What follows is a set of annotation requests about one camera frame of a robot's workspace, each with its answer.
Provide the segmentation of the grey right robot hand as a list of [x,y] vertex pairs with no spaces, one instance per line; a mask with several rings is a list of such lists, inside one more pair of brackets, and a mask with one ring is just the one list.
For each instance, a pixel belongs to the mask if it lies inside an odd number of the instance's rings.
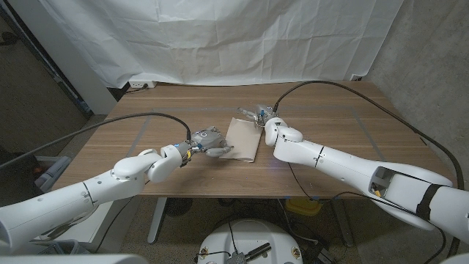
[[237,109],[237,113],[245,115],[249,120],[254,121],[254,123],[259,127],[264,127],[267,121],[278,116],[271,106],[262,104],[255,105],[254,111],[249,111],[239,107]]

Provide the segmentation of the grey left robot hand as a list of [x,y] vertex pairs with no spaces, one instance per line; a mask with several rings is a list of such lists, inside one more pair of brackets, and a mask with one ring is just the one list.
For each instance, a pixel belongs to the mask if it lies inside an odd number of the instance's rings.
[[214,126],[191,134],[189,140],[180,143],[177,149],[182,156],[182,162],[186,163],[196,153],[204,153],[212,158],[219,158],[230,152],[234,147],[228,145],[225,137]]

